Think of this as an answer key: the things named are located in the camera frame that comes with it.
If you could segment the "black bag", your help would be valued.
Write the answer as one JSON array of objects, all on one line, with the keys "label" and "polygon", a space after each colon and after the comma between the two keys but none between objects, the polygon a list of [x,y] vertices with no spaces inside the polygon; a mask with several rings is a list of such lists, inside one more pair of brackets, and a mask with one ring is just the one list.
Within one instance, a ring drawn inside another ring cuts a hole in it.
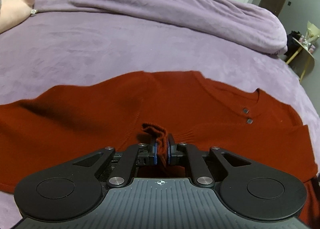
[{"label": "black bag", "polygon": [[302,37],[302,34],[299,31],[291,31],[287,35],[287,52],[285,55],[287,57],[292,56],[299,48],[299,44],[294,40],[299,40]]}]

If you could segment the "purple bed sheet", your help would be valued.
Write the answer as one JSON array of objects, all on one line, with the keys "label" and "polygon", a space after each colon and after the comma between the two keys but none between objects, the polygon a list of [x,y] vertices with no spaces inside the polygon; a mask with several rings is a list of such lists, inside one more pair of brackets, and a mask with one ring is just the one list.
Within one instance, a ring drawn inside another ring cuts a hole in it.
[{"label": "purple bed sheet", "polygon": [[263,89],[309,126],[319,157],[319,116],[285,63],[183,27],[107,13],[39,13],[1,35],[1,103],[55,85],[93,85],[144,70],[197,70],[247,92]]}]

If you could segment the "purple rumpled blanket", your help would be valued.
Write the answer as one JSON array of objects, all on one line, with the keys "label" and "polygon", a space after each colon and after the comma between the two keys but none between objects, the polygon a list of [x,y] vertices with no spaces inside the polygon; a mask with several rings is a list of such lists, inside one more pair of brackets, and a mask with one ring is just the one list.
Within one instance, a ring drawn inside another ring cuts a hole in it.
[{"label": "purple rumpled blanket", "polygon": [[35,8],[122,14],[200,31],[260,53],[287,50],[285,28],[274,14],[233,0],[35,0]]}]

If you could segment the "pink plush toy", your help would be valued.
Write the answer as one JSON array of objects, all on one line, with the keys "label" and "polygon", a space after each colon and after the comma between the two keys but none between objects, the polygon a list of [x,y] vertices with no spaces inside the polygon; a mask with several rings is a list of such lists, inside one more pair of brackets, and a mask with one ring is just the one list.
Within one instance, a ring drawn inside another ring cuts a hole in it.
[{"label": "pink plush toy", "polygon": [[35,0],[1,0],[1,33],[21,24],[36,13]]}]

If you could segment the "yellow legged side table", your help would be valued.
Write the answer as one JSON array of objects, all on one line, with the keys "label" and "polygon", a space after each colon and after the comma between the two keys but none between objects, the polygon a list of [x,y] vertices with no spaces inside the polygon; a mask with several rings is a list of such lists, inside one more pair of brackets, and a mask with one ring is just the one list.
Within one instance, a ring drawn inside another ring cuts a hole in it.
[{"label": "yellow legged side table", "polygon": [[299,40],[294,40],[299,44],[299,48],[292,56],[286,56],[285,64],[298,76],[301,83],[314,69],[315,57],[310,52],[311,48],[308,48]]}]

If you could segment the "rust red knit sweater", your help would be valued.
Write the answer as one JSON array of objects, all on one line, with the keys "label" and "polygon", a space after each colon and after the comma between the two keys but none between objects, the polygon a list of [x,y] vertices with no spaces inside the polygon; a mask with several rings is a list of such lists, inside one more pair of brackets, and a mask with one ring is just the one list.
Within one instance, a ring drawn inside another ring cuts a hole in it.
[{"label": "rust red knit sweater", "polygon": [[261,89],[243,92],[199,72],[134,72],[88,86],[56,86],[1,106],[1,190],[29,174],[106,146],[118,151],[168,136],[200,150],[222,147],[294,175],[307,190],[300,219],[319,228],[318,172],[297,112]]}]

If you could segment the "cream wrapped bouquet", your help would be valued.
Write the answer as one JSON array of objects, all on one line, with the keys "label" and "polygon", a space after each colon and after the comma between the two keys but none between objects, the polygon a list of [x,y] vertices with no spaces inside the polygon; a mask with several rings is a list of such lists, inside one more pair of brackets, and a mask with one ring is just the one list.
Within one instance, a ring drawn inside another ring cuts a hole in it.
[{"label": "cream wrapped bouquet", "polygon": [[315,42],[319,38],[320,29],[311,23],[310,21],[307,22],[307,28],[306,28],[306,40],[309,43]]}]

